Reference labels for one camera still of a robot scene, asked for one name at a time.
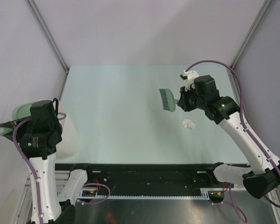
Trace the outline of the green plastic dustpan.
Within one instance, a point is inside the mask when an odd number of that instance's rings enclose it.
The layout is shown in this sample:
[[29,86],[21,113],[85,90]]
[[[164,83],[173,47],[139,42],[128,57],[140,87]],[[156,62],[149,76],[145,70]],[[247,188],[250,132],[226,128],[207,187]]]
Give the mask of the green plastic dustpan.
[[28,104],[24,104],[24,105],[20,105],[18,107],[16,107],[13,111],[12,111],[12,121],[16,120],[16,119],[27,119],[31,117],[31,112],[30,112],[30,108],[32,106],[33,103],[28,103]]

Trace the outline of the green hand brush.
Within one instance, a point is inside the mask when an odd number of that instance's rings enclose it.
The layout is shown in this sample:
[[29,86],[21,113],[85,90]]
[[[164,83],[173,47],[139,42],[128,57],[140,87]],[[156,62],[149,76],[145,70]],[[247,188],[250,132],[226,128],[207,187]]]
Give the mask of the green hand brush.
[[159,93],[162,100],[163,110],[174,112],[176,110],[176,105],[179,100],[174,98],[172,91],[168,88],[159,89]]

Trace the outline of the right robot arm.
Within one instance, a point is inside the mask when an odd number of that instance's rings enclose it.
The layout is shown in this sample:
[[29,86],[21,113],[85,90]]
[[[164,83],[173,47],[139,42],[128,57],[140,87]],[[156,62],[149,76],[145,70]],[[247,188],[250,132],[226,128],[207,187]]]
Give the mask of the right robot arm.
[[236,167],[218,162],[208,168],[206,182],[217,187],[222,182],[243,186],[253,197],[260,199],[280,185],[280,158],[272,153],[240,116],[240,108],[231,97],[221,97],[215,80],[195,71],[181,75],[186,85],[180,88],[177,105],[185,112],[203,110],[233,139],[246,157],[249,167]]

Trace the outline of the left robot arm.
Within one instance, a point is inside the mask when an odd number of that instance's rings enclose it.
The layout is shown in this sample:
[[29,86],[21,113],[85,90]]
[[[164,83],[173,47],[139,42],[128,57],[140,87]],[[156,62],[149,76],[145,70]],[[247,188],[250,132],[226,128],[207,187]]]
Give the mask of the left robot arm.
[[56,146],[62,141],[59,101],[41,100],[31,104],[24,118],[0,123],[1,136],[11,140],[24,159],[31,181],[31,224],[72,224],[75,203],[83,186],[90,186],[94,175],[83,169],[70,172],[62,192],[57,194]]

